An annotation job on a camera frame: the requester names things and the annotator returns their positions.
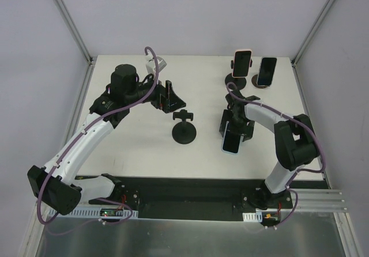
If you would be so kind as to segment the phone with blue case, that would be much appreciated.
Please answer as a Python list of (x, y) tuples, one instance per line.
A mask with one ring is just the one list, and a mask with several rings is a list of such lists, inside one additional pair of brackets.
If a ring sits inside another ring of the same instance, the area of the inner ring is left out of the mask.
[(231, 131), (230, 122), (227, 122), (223, 134), (222, 151), (229, 154), (238, 154), (240, 143), (241, 136), (237, 133), (233, 133)]

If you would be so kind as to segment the black clamp phone stand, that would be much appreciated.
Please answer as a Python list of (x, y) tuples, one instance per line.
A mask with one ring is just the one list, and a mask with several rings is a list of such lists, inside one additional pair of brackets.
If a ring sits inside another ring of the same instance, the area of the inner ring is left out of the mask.
[[(252, 65), (253, 65), (253, 60), (250, 59), (249, 68), (251, 68)], [(233, 69), (233, 68), (234, 68), (234, 60), (231, 60), (231, 69)], [(247, 84), (246, 77), (234, 78), (232, 76), (232, 73), (229, 73), (225, 77), (224, 83), (227, 85), (229, 82), (233, 82), (239, 90), (244, 89), (246, 87), (246, 84)]]

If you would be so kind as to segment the phone with pink case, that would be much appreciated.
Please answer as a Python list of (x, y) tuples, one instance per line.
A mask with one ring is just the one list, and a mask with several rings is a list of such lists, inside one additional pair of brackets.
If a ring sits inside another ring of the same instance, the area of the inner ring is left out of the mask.
[(232, 76), (234, 78), (247, 77), (252, 65), (252, 50), (236, 50), (233, 58)]

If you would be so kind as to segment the phone with clear case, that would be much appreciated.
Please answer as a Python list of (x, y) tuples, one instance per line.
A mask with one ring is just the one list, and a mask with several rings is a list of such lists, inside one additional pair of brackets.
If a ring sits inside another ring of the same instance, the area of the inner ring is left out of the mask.
[(271, 86), (277, 64), (276, 57), (263, 57), (257, 77), (258, 86)]

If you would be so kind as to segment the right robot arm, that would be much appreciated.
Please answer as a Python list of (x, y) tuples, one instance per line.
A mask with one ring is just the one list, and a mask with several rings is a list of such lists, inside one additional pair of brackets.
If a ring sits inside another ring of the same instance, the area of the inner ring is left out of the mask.
[(266, 210), (279, 203), (305, 165), (321, 156), (311, 120), (305, 114), (288, 116), (259, 97), (244, 97), (238, 90), (230, 90), (225, 100), (227, 108), (219, 128), (224, 152), (237, 154), (240, 144), (252, 139), (256, 123), (274, 135), (277, 164), (260, 188), (247, 197), (251, 206)]

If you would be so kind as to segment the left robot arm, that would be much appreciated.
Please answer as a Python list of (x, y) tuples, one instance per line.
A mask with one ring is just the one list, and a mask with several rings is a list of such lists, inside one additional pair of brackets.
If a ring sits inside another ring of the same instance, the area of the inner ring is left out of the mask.
[(32, 166), (27, 173), (37, 205), (45, 203), (61, 215), (67, 215), (81, 202), (103, 198), (117, 204), (123, 195), (122, 182), (104, 173), (90, 179), (76, 180), (83, 163), (97, 145), (129, 114), (135, 103), (151, 103), (164, 113), (186, 106), (172, 88), (171, 81), (163, 85), (159, 72), (166, 63), (146, 63), (147, 75), (140, 80), (132, 65), (118, 65), (111, 74), (105, 91), (93, 102), (81, 127), (62, 150), (43, 167)]

